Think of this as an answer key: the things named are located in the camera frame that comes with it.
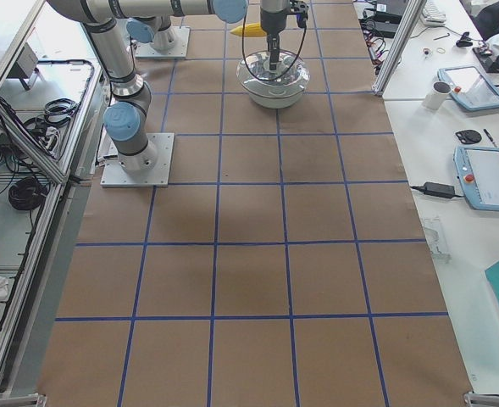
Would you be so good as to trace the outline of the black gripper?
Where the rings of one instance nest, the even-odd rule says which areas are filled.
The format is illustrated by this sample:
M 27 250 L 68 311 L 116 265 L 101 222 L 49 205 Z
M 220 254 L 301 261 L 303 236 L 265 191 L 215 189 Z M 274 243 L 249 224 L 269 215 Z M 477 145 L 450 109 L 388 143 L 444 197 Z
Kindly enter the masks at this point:
M 271 32 L 267 34 L 267 47 L 270 59 L 278 59 L 280 56 L 280 33 Z M 271 70 L 277 70 L 277 62 L 269 61 L 269 68 Z

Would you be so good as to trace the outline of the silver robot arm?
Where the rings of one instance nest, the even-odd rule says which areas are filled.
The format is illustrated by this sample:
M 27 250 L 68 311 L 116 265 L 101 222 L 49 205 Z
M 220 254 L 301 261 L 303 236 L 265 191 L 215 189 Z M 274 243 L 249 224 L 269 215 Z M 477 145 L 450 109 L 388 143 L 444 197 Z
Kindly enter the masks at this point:
M 129 18 L 126 29 L 131 38 L 161 53 L 173 48 L 179 40 L 169 16 Z
M 107 74 L 116 103 L 106 109 L 103 124 L 117 148 L 118 161 L 127 172 L 151 169 L 158 150 L 145 132 L 151 103 L 149 85 L 136 73 L 134 57 L 127 50 L 120 19 L 149 19 L 158 28 L 169 26 L 169 17 L 215 15 L 234 24 L 247 15 L 247 1 L 50 1 L 63 17 L 82 24 L 94 53 Z

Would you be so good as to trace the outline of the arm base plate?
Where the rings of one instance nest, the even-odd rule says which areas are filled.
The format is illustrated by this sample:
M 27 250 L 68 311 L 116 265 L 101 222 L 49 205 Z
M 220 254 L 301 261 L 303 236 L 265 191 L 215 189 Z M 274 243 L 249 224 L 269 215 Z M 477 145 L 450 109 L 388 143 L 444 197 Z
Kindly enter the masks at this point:
M 137 45 L 136 58 L 185 59 L 190 31 L 187 26 L 170 26 L 167 30 L 159 31 L 152 42 Z
M 117 154 L 103 168 L 102 187 L 166 187 L 173 149 L 174 133 L 147 133 L 147 147 L 139 154 Z

